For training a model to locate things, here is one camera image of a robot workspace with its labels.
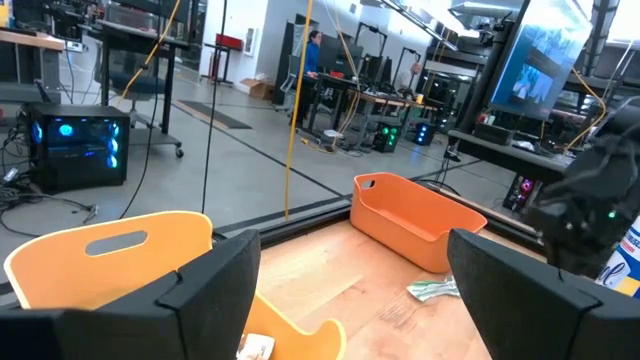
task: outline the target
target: gaming pc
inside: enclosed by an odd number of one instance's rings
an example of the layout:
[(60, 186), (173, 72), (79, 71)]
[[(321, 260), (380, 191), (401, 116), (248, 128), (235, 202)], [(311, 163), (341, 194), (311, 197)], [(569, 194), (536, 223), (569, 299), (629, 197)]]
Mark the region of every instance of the gaming pc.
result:
[(129, 116), (114, 107), (36, 103), (26, 107), (31, 181), (48, 194), (122, 185)]

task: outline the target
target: black desk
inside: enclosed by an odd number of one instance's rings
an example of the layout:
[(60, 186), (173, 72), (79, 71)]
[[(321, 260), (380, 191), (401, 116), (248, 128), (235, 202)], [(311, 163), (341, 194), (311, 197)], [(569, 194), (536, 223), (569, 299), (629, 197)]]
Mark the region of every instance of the black desk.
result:
[[(302, 125), (300, 127), (300, 130), (319, 140), (321, 138), (321, 135), (315, 132), (315, 130), (313, 129), (313, 124), (316, 120), (316, 114), (318, 113), (318, 105), (320, 105), (320, 96), (322, 90), (324, 90), (325, 88), (332, 88), (340, 92), (340, 97), (338, 98), (338, 102), (336, 103), (336, 108), (333, 111), (333, 116), (331, 119), (331, 128), (338, 131), (340, 118), (342, 117), (343, 112), (344, 100), (347, 98), (349, 89), (356, 88), (357, 84), (355, 81), (339, 79), (337, 77), (329, 76), (326, 74), (318, 74), (317, 79), (312, 79), (305, 75), (303, 81), (315, 83), (316, 94), (313, 100), (313, 105), (311, 106), (311, 114), (309, 114), (309, 123), (307, 127)], [(298, 121), (300, 121), (301, 124), (304, 124), (303, 119), (298, 119)]]
[(564, 170), (573, 161), (573, 158), (564, 155), (547, 157), (512, 146), (494, 144), (457, 130), (449, 131), (448, 135), (460, 140), (458, 151), (546, 184), (562, 180)]
[[(109, 53), (110, 50), (123, 50), (138, 54), (148, 54), (159, 39), (159, 35), (142, 31), (129, 26), (110, 21), (97, 21), (98, 26), (81, 26), (87, 30), (92, 38), (102, 42), (102, 106), (109, 106)], [(175, 68), (176, 49), (189, 49), (189, 43), (172, 37), (165, 37), (163, 45), (156, 52), (156, 56), (169, 60), (164, 88), (164, 106), (162, 112), (161, 132), (153, 132), (152, 145), (175, 145), (176, 155), (182, 157), (182, 142), (169, 135), (169, 121), (171, 118), (171, 94), (173, 92), (173, 74)], [(131, 129), (130, 145), (147, 145), (148, 133), (146, 129)]]

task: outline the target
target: white label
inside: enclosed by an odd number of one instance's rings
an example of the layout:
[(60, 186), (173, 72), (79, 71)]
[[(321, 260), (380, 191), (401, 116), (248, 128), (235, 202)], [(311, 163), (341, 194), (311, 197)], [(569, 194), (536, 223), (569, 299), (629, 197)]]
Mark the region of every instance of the white label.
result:
[(639, 232), (636, 229), (635, 226), (632, 226), (631, 229), (627, 231), (620, 242), (620, 247), (628, 255), (640, 261), (640, 237), (637, 235)]
[(616, 250), (607, 266), (604, 267), (598, 279), (596, 280), (597, 284), (608, 287), (609, 289), (615, 289), (616, 286), (631, 272), (631, 268), (624, 257)]

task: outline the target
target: orange basket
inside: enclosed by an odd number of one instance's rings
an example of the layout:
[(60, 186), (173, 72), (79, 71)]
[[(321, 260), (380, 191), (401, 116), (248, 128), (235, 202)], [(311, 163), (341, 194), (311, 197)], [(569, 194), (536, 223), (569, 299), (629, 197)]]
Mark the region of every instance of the orange basket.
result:
[(360, 175), (354, 182), (353, 226), (429, 272), (449, 271), (451, 229), (478, 233), (487, 224), (479, 213), (398, 175)]

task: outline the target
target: blue led light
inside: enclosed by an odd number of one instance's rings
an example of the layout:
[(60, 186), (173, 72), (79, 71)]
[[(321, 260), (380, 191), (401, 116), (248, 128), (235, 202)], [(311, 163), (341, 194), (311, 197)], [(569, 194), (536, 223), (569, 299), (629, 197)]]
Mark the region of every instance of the blue led light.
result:
[(118, 142), (116, 141), (116, 139), (111, 139), (109, 141), (109, 151), (112, 154), (116, 154), (118, 152)]
[(33, 124), (33, 140), (36, 144), (40, 144), (42, 142), (42, 128), (40, 124), (37, 122)]
[(73, 135), (73, 128), (71, 127), (71, 125), (64, 124), (64, 125), (60, 126), (58, 131), (60, 132), (60, 135), (62, 135), (62, 136), (71, 136), (71, 135)]
[(109, 166), (112, 169), (115, 169), (118, 167), (118, 159), (116, 159), (115, 156), (111, 155), (107, 158), (107, 166)]

